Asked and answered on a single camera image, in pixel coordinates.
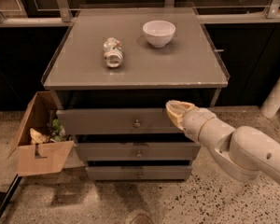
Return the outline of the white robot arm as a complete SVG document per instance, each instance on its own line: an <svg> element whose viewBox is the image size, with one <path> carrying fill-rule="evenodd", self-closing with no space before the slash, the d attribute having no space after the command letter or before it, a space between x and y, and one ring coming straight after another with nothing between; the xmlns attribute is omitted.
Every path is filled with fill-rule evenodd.
<svg viewBox="0 0 280 224"><path fill-rule="evenodd" d="M249 182L264 173L280 185L280 144L249 127L233 128L207 108L171 100L166 103L172 123L191 141L205 146L232 178Z"/></svg>

